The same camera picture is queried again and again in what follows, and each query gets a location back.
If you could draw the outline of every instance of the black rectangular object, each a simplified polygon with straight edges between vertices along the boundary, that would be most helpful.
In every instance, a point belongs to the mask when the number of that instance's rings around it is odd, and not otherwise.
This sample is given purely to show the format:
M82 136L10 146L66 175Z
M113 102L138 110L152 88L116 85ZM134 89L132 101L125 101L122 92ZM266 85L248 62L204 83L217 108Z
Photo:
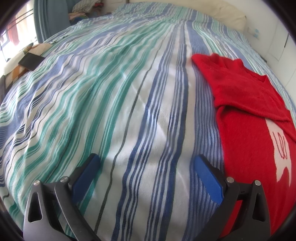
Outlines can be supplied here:
M36 54L26 53L25 56L19 61L19 65L23 66L31 71L35 70L38 65L44 60L44 57L41 57Z

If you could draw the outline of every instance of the folded clothes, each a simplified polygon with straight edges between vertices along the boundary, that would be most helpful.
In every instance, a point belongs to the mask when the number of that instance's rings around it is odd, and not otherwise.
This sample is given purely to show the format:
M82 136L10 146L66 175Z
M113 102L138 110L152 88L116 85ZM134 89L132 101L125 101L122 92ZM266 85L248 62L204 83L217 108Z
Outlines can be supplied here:
M213 92L225 173L238 182L262 183L274 233L296 200L296 131L291 114L268 77L248 70L242 60L217 54L195 54L192 60Z

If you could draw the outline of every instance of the pile of clothes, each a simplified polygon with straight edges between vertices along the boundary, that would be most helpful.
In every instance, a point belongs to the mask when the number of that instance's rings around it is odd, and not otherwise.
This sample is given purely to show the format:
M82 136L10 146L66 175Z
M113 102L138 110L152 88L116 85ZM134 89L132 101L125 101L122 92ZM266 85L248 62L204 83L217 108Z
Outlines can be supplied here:
M82 0L78 2L69 13L71 25L77 24L80 20L86 18L100 17L104 3L102 0Z

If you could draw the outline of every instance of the striped bedspread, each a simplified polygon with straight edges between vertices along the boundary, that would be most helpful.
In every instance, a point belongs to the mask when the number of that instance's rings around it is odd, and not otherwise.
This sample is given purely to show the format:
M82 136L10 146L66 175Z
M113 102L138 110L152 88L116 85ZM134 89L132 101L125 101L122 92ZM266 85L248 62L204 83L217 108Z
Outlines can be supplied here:
M267 74L296 123L290 96L246 38L192 9L125 4L48 42L45 61L0 107L0 195L20 227L34 180L57 181L97 153L102 166L78 207L102 240L192 240L217 208L192 160L202 153L223 170L195 53Z

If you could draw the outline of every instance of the blue curtain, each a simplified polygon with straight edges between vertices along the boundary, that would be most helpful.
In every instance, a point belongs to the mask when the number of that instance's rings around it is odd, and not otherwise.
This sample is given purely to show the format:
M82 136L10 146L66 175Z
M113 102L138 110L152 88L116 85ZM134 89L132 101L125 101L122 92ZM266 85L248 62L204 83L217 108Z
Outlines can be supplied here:
M34 0L34 23L39 43L70 26L68 13L79 1Z

